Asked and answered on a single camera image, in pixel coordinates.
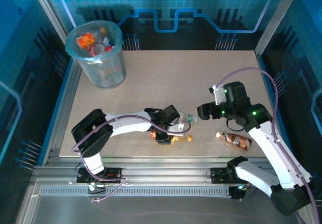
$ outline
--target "glass panel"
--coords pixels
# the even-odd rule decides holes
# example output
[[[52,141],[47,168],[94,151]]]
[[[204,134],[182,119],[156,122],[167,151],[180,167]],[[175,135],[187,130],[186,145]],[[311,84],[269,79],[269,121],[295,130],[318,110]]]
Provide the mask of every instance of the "glass panel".
[[[69,58],[37,0],[0,5],[0,220],[14,223]]]
[[[76,25],[110,20],[122,29],[125,43],[135,34],[141,50],[252,50],[280,0],[52,1],[69,31],[69,12]]]
[[[294,0],[262,58],[277,76],[279,109],[295,156],[322,176],[322,0]]]

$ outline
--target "trash can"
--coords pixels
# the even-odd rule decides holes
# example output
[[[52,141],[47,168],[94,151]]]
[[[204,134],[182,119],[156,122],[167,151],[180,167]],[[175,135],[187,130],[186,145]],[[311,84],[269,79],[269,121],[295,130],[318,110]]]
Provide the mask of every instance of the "trash can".
[[[109,44],[112,46],[108,46],[108,51],[95,55],[93,54],[93,49],[96,47],[94,38],[99,37],[97,35],[100,34],[100,31],[104,32],[105,40],[109,40]],[[80,45],[80,40],[89,39],[88,34],[92,36],[91,44]],[[122,45],[122,31],[115,23],[94,20],[74,28],[67,36],[65,49],[81,65],[95,86],[102,89],[112,89],[120,85],[126,75]]]

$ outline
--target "wooden table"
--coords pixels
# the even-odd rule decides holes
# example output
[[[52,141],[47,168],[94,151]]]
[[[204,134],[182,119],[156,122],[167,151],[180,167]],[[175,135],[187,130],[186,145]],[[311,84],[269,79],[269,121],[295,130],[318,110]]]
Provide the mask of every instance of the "wooden table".
[[[115,89],[100,90],[84,72],[79,80],[60,156],[76,156],[71,151],[75,141],[71,129],[92,110],[101,108],[106,114],[128,114],[144,108],[174,105],[186,114],[197,115],[196,108],[214,101],[208,88],[228,73],[243,67],[258,67],[253,51],[125,51],[126,79]],[[244,71],[225,84],[241,81],[253,104],[262,103],[272,114],[268,95],[260,73]],[[233,121],[231,127],[239,128]],[[103,157],[264,157],[253,142],[246,152],[228,147],[215,138],[218,130],[227,129],[225,119],[192,124],[188,134],[193,141],[158,144],[147,132],[133,132],[108,140],[101,151]]]

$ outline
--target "orange bottle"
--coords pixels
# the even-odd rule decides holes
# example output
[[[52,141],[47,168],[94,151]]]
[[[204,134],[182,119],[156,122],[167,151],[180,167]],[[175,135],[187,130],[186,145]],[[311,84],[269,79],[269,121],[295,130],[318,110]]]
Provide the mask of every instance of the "orange bottle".
[[[216,137],[220,137],[225,141],[228,146],[237,146],[244,150],[250,150],[252,145],[252,140],[237,134],[226,133],[218,131]]]

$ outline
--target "transparent trash can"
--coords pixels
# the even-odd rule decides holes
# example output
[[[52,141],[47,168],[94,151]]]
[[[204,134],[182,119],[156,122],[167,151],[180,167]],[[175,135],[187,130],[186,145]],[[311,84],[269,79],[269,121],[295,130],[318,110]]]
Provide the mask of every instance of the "transparent trash can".
[[[101,27],[104,27],[108,39],[115,47],[103,55],[82,57],[84,50],[78,46],[76,38],[88,31],[97,30]],[[112,89],[120,85],[126,75],[122,45],[122,31],[115,23],[105,20],[94,20],[74,28],[67,36],[65,49],[81,65],[95,86],[102,89]]]

